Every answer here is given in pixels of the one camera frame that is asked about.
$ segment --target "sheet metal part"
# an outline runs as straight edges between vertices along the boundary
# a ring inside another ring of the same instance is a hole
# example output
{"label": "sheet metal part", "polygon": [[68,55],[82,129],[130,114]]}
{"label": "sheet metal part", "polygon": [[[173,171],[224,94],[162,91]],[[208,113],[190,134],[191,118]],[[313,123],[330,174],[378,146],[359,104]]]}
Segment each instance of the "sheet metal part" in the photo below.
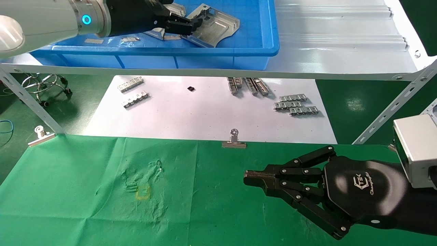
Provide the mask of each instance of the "sheet metal part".
{"label": "sheet metal part", "polygon": [[305,94],[295,94],[295,95],[288,95],[288,96],[280,96],[279,100],[281,102],[295,102],[295,101],[305,102],[306,100],[308,100],[308,98],[305,96]]}
{"label": "sheet metal part", "polygon": [[237,94],[238,87],[233,77],[228,77],[228,84],[229,84],[229,90],[231,91],[232,95]]}
{"label": "sheet metal part", "polygon": [[261,95],[263,95],[263,96],[269,95],[270,90],[267,87],[267,85],[263,82],[263,80],[261,80],[260,78],[252,78],[252,79],[255,82],[255,84],[257,85],[258,90],[260,91]]}
{"label": "sheet metal part", "polygon": [[224,38],[232,36],[240,28],[240,20],[214,9],[206,4],[201,4],[190,15],[188,19],[197,17],[203,18],[203,23],[190,36],[182,35],[198,46],[215,48]]}
{"label": "sheet metal part", "polygon": [[291,108],[301,108],[302,104],[300,102],[275,102],[274,110],[287,110]]}
{"label": "sheet metal part", "polygon": [[[185,17],[185,15],[187,14],[187,11],[185,10],[185,7],[180,5],[180,4],[176,4],[176,3],[172,3],[172,4],[164,4],[164,6],[170,10],[170,12],[172,14],[175,15],[179,15],[182,17]],[[151,31],[145,32],[145,34],[152,36],[154,38],[160,39],[160,40],[175,40],[175,39],[180,39],[180,35],[171,35],[171,36],[165,36],[165,29],[164,28],[154,28]]]}
{"label": "sheet metal part", "polygon": [[300,115],[311,115],[311,114],[318,114],[319,110],[317,107],[311,106],[311,107],[301,107],[301,108],[290,108],[290,115],[291,116],[300,116]]}
{"label": "sheet metal part", "polygon": [[241,77],[235,77],[233,79],[237,88],[241,88],[243,86],[243,79]]}
{"label": "sheet metal part", "polygon": [[148,98],[149,96],[150,96],[149,93],[147,93],[145,91],[142,91],[142,92],[136,94],[135,96],[132,96],[132,97],[128,98],[126,101],[123,101],[121,103],[121,105],[123,105],[123,107],[125,109],[127,109],[128,107],[130,107],[130,106],[132,106],[132,105],[134,105],[134,104],[136,104],[136,103],[138,103],[138,102]]}
{"label": "sheet metal part", "polygon": [[127,81],[127,82],[125,82],[125,83],[119,85],[119,86],[117,87],[117,89],[118,89],[120,92],[126,92],[126,91],[128,91],[128,90],[130,90],[130,89],[132,89],[132,88],[134,88],[134,87],[136,87],[136,86],[138,86],[138,85],[140,85],[140,84],[142,84],[142,83],[144,83],[144,80],[143,80],[143,78],[140,76],[140,77],[136,77],[136,78],[134,78],[134,79],[131,79],[131,80],[129,80],[129,81]]}
{"label": "sheet metal part", "polygon": [[252,95],[258,94],[257,84],[253,81],[252,78],[244,78],[244,81],[246,81],[246,85],[249,88],[249,91],[252,93]]}

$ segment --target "green cloth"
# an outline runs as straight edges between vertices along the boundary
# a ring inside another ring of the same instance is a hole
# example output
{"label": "green cloth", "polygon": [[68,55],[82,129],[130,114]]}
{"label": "green cloth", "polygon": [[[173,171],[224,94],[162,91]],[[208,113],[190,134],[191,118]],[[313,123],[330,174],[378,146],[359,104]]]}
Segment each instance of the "green cloth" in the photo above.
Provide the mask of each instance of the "green cloth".
{"label": "green cloth", "polygon": [[[243,184],[246,169],[321,146],[59,135],[28,148],[0,186],[0,245],[437,245],[437,237],[363,225],[336,241]],[[384,146],[335,149],[397,161]]]}

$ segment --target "robotic hand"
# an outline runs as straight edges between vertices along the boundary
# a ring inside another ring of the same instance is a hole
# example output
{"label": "robotic hand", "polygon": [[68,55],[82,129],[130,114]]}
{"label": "robotic hand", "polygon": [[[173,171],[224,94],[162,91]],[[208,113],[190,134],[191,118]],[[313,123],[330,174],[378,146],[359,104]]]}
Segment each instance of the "robotic hand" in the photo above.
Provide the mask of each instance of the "robotic hand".
{"label": "robotic hand", "polygon": [[[326,146],[284,165],[248,170],[243,181],[283,199],[336,239],[354,224],[437,235],[437,126],[420,115],[395,120],[394,130],[401,164],[356,161]],[[326,161],[323,169],[314,167]]]}
{"label": "robotic hand", "polygon": [[0,59],[76,35],[110,37],[164,28],[190,35],[202,19],[172,14],[173,0],[2,0]]}

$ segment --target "white shelf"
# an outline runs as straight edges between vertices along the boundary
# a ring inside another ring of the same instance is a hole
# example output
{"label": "white shelf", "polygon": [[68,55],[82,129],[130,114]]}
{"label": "white shelf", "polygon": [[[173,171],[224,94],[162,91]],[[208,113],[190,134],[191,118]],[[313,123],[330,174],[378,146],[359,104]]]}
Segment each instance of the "white shelf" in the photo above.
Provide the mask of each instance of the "white shelf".
{"label": "white shelf", "polygon": [[[232,95],[223,77],[143,76],[144,84],[122,94],[117,87],[134,77],[114,77],[84,135],[228,141],[236,128],[240,141],[337,143],[314,80],[264,79],[271,94],[263,97],[253,96],[245,84]],[[143,90],[150,98],[123,108],[122,101]],[[273,110],[279,96],[295,93],[305,93],[309,99],[302,104],[320,113]]]}
{"label": "white shelf", "polygon": [[2,67],[7,72],[358,80],[405,74],[403,80],[412,80],[411,73],[435,60],[398,0],[275,0],[275,7],[281,49],[265,71],[47,67],[28,54]]}

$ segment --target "small black object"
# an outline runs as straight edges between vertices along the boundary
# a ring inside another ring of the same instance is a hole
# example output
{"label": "small black object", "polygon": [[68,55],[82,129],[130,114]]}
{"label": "small black object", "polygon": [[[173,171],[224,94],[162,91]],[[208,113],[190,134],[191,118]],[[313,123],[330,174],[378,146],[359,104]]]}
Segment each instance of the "small black object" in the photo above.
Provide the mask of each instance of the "small black object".
{"label": "small black object", "polygon": [[41,107],[43,108],[47,108],[48,106],[50,106],[50,103],[48,101],[41,101],[39,105],[41,105]]}
{"label": "small black object", "polygon": [[64,93],[65,93],[66,95],[73,94],[73,92],[71,91],[70,88],[66,88],[66,89],[64,90]]}
{"label": "small black object", "polygon": [[61,83],[64,85],[68,85],[68,81],[64,77],[61,78]]}

